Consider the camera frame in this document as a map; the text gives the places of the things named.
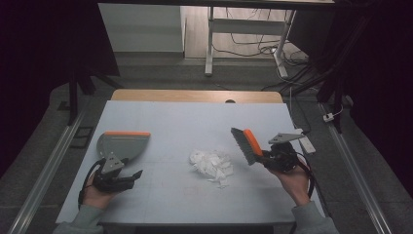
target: metal frame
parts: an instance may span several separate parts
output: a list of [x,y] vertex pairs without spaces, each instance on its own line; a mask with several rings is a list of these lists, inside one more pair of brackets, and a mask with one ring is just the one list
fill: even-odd
[[280,43],[276,50],[273,50],[274,59],[276,60],[277,69],[282,78],[288,77],[282,62],[281,54],[285,44],[286,36],[291,27],[293,11],[287,21],[266,21],[266,20],[249,20],[249,19],[215,19],[213,17],[213,7],[208,8],[208,38],[206,48],[206,76],[212,75],[213,33],[238,33],[238,34],[264,34],[280,36]]
[[42,173],[37,178],[36,183],[30,190],[30,193],[28,194],[23,206],[21,207],[18,215],[13,221],[11,228],[7,232],[8,234],[20,234],[26,232],[31,220],[33,219],[37,209],[40,206],[40,203],[43,200],[43,197],[46,194],[46,191],[49,188],[50,183],[52,182],[52,179],[56,174],[57,168],[60,165],[60,162],[63,159],[67,148],[69,147],[70,141],[76,134],[76,131],[85,116],[89,104],[90,98],[88,97],[87,103],[82,108],[78,117],[74,120],[73,125],[67,126],[64,129],[64,132],[62,133],[54,151],[49,157],[48,162],[43,168]]
[[352,4],[348,1],[326,3],[321,1],[277,1],[277,0],[97,0],[98,3],[143,4],[167,6],[231,7],[260,8],[279,10],[333,11],[360,10],[371,5],[375,0]]
[[[319,111],[321,114],[326,114],[323,104],[319,104]],[[373,195],[370,187],[367,184],[367,181],[364,178],[361,169],[358,167],[358,164],[353,156],[352,150],[346,143],[342,134],[339,134],[332,124],[328,125],[328,129],[331,132],[331,135],[334,139],[334,142],[337,145],[337,148],[340,151],[340,155],[347,166],[350,176],[355,183],[358,194],[361,197],[362,202],[367,208],[368,213],[370,214],[371,220],[376,227],[377,233],[380,234],[391,234],[393,233],[387,219],[380,208],[379,203],[377,202],[376,197]]]

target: orange brush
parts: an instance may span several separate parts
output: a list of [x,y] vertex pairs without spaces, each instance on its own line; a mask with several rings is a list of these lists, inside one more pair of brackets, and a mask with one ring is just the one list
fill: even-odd
[[261,147],[258,144],[255,136],[252,131],[249,129],[239,130],[236,128],[231,129],[231,133],[234,136],[234,139],[237,141],[238,146],[243,152],[249,165],[252,165],[256,162],[256,156],[263,156]]

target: table surface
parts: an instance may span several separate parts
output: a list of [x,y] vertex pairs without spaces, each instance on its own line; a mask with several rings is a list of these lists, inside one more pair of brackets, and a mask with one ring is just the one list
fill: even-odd
[[[231,127],[250,128],[261,147],[269,149],[268,139],[277,133],[292,133],[294,129],[284,103],[147,101],[151,93],[153,98],[159,98],[160,93],[134,92],[147,96],[119,91],[114,98],[122,94],[129,97],[128,100],[106,103],[56,222],[72,221],[78,212],[78,192],[90,166],[98,159],[95,146],[105,131],[144,131],[151,136],[144,152],[121,172],[121,176],[130,176],[143,170],[142,177],[133,189],[115,197],[101,220],[103,223],[244,225],[294,220],[291,208],[295,205],[280,181],[262,165],[249,166],[230,133]],[[160,92],[164,93],[161,97],[170,94],[169,91]],[[203,91],[172,93],[181,94],[174,96],[177,99],[205,95]],[[225,98],[231,94],[242,97],[242,93],[229,92]],[[131,101],[132,97],[144,100]],[[295,150],[302,152],[297,140],[292,144]],[[218,188],[218,183],[207,181],[210,177],[194,170],[189,163],[193,150],[219,151],[230,156],[234,174],[227,178],[228,187]],[[312,200],[323,214],[317,191]]]

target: black curtain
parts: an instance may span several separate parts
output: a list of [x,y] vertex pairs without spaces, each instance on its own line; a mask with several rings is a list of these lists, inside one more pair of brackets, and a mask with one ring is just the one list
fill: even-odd
[[347,60],[345,90],[355,122],[413,197],[412,13],[411,1],[382,2]]
[[0,1],[0,33],[2,175],[75,69],[119,71],[95,1]]

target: sleeve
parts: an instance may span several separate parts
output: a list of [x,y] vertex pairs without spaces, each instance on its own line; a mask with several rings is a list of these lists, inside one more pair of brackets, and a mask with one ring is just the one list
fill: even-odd
[[103,210],[82,205],[80,211],[72,222],[61,223],[54,234],[102,234],[103,227],[97,225],[103,215]]
[[338,234],[331,217],[323,217],[314,201],[292,209],[297,222],[296,234]]

